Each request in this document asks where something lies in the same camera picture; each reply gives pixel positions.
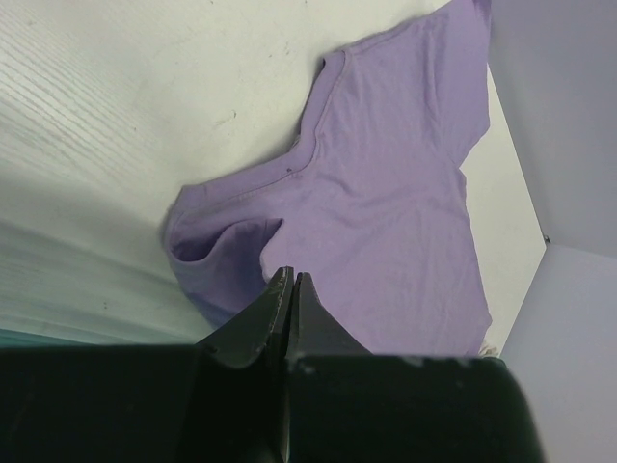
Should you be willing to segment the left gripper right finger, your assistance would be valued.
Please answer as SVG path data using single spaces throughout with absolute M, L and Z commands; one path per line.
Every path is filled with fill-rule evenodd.
M 291 461 L 544 460 L 523 391 L 501 360 L 366 352 L 324 309 L 308 273 L 291 313 Z

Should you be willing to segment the purple t shirt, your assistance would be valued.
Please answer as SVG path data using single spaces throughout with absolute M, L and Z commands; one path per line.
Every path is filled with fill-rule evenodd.
M 489 2 L 451 1 L 339 48 L 289 152 L 181 189 L 164 248 L 212 325 L 291 266 L 371 352 L 479 352 L 492 319 L 461 167 L 490 125 L 490 34 Z

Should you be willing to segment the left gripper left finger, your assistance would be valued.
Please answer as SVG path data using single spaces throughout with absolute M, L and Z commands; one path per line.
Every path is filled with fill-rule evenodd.
M 293 271 L 195 344 L 1 352 L 5 462 L 283 462 Z

